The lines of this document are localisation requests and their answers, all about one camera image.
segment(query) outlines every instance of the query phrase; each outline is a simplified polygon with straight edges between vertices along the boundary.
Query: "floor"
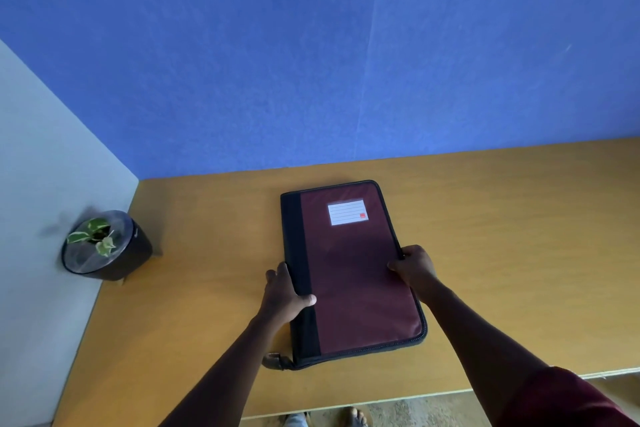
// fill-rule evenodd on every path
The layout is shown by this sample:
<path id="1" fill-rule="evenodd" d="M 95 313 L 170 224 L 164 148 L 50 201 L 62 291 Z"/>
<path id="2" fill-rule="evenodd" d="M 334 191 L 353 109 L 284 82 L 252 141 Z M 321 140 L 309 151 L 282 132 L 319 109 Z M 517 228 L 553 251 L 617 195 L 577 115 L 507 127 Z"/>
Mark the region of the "floor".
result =
<path id="1" fill-rule="evenodd" d="M 640 423 L 640 374 L 590 382 Z M 490 427 L 473 392 L 370 403 L 364 410 L 369 425 L 375 427 Z M 336 408 L 311 412 L 309 427 L 336 427 L 341 412 Z M 283 420 L 283 417 L 252 419 L 242 422 L 241 427 L 280 427 Z"/>

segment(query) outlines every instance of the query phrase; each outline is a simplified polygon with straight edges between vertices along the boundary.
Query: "white wall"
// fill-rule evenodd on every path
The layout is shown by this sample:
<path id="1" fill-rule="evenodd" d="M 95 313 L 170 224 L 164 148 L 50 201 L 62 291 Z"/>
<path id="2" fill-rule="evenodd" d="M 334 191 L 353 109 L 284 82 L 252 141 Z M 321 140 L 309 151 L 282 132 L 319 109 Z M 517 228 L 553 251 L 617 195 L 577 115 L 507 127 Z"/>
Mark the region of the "white wall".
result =
<path id="1" fill-rule="evenodd" d="M 52 420 L 100 287 L 65 271 L 60 247 L 137 185 L 0 41 L 0 427 Z"/>

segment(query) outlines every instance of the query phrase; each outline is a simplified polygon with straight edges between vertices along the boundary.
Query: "maroon shirt sleeve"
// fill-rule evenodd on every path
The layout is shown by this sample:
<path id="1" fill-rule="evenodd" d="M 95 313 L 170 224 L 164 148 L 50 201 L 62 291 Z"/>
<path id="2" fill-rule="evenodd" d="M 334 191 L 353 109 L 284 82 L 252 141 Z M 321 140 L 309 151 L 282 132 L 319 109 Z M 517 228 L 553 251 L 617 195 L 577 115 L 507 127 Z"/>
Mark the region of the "maroon shirt sleeve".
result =
<path id="1" fill-rule="evenodd" d="M 546 368 L 526 381 L 497 427 L 637 426 L 594 386 L 562 368 Z"/>

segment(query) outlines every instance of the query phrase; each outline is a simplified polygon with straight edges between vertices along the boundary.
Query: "maroon zipper folder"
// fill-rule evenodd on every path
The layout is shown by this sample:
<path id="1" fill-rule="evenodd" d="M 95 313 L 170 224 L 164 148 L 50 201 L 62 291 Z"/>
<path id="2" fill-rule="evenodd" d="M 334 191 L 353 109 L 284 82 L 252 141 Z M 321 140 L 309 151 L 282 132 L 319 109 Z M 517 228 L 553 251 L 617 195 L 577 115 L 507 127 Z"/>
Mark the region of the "maroon zipper folder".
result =
<path id="1" fill-rule="evenodd" d="M 287 192 L 280 205 L 293 286 L 317 302 L 291 322 L 293 358 L 269 353 L 263 365 L 301 369 L 422 342 L 420 302 L 387 269 L 403 255 L 375 181 Z"/>

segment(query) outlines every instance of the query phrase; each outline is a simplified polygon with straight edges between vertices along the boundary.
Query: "green leaf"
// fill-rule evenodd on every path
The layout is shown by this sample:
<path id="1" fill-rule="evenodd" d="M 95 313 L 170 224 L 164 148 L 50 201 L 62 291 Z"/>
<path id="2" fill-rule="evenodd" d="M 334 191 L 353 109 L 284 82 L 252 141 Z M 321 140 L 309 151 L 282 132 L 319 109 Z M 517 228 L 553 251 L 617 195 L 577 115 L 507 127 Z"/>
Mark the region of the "green leaf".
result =
<path id="1" fill-rule="evenodd" d="M 108 227 L 109 222 L 104 218 L 93 218 L 92 220 L 89 220 L 89 223 L 87 223 L 86 226 L 89 228 L 90 232 L 95 233 L 98 230 Z"/>
<path id="2" fill-rule="evenodd" d="M 108 257 L 109 253 L 111 253 L 111 248 L 106 247 L 103 242 L 96 243 L 95 249 L 103 257 Z"/>
<path id="3" fill-rule="evenodd" d="M 81 241 L 87 241 L 89 238 L 91 238 L 89 233 L 73 232 L 67 237 L 67 243 L 79 243 Z"/>
<path id="4" fill-rule="evenodd" d="M 113 243 L 113 238 L 111 238 L 110 236 L 109 237 L 105 237 L 102 240 L 102 244 L 104 246 L 106 246 L 108 249 L 116 248 L 116 245 L 114 245 L 114 243 Z"/>

